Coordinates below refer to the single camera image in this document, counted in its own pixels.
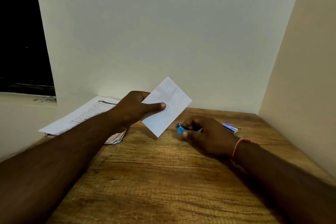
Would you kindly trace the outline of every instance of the window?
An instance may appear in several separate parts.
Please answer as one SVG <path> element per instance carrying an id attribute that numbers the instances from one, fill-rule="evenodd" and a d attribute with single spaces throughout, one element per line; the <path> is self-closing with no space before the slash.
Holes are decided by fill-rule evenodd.
<path id="1" fill-rule="evenodd" d="M 55 96 L 38 0 L 1 0 L 0 92 Z"/>

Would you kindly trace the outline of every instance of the white paper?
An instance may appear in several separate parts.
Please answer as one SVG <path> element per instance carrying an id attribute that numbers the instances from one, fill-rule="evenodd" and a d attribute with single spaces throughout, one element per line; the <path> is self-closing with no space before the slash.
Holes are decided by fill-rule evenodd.
<path id="1" fill-rule="evenodd" d="M 119 101 L 120 100 L 113 98 L 95 97 L 69 115 L 53 122 L 39 131 L 51 135 L 60 135 L 83 121 L 110 110 L 115 107 Z"/>
<path id="2" fill-rule="evenodd" d="M 145 104 L 166 103 L 162 112 L 145 116 L 141 121 L 159 137 L 191 103 L 191 99 L 169 78 L 164 79 L 143 101 Z"/>

